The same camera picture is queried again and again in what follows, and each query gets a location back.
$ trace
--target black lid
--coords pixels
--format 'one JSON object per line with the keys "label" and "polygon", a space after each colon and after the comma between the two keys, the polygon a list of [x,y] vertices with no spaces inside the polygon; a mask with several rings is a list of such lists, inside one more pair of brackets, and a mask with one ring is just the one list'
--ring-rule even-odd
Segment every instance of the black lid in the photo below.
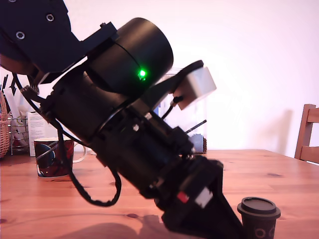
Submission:
{"label": "black lid", "polygon": [[257,197],[243,198],[237,210],[243,216],[258,217],[260,219],[277,219],[281,213],[276,204],[270,200]]}

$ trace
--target metal rack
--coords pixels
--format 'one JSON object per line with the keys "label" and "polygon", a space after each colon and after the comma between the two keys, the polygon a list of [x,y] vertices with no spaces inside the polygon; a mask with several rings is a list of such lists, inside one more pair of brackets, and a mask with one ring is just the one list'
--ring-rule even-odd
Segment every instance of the metal rack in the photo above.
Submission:
{"label": "metal rack", "polygon": [[[12,117],[12,114],[10,114],[10,117],[8,118],[10,120],[9,126],[9,134],[10,134],[10,150],[11,155],[13,155],[14,152],[29,152],[30,145],[29,145],[29,131],[28,131],[28,120],[26,117],[20,117],[18,119],[14,119]],[[21,136],[20,139],[14,138],[14,134],[19,133]],[[14,145],[15,141],[21,141],[24,140],[27,142],[27,145],[22,145],[21,143],[19,145]]]}

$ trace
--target wooden chair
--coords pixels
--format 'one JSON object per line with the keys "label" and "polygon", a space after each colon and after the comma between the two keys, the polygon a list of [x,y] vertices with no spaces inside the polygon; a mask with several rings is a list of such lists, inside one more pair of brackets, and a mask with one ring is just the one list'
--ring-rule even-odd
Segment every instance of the wooden chair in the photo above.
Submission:
{"label": "wooden chair", "polygon": [[319,147],[309,147],[313,123],[319,123],[319,108],[307,104],[304,106],[295,158],[319,163]]}

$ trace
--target wicker basket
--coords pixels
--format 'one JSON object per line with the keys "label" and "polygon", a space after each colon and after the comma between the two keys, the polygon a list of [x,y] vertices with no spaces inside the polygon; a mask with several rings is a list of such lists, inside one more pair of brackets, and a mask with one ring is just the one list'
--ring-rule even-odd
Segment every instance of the wicker basket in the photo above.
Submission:
{"label": "wicker basket", "polygon": [[3,93],[0,92],[1,116],[0,116],[0,158],[4,157],[9,149],[10,135],[8,127],[8,115]]}

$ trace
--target black robotic arm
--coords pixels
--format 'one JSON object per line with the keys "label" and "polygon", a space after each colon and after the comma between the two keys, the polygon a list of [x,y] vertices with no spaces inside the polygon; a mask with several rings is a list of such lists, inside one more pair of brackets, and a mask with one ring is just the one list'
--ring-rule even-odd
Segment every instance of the black robotic arm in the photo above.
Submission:
{"label": "black robotic arm", "polygon": [[[178,97],[182,109],[205,93],[194,84],[212,86],[202,61],[156,84],[172,67],[173,54],[151,22],[135,18],[118,30],[102,23],[79,41],[62,0],[0,2],[2,67],[28,75],[37,86],[52,82],[85,56],[88,60],[64,75],[46,99],[34,87],[21,89],[23,95],[31,104],[41,103],[37,111],[59,134],[57,120],[92,148],[115,177],[119,172],[141,195],[154,199],[168,229],[203,238],[245,238],[222,194],[222,163],[194,156],[187,134],[153,112],[168,93]],[[81,117],[83,111],[89,121]]]}

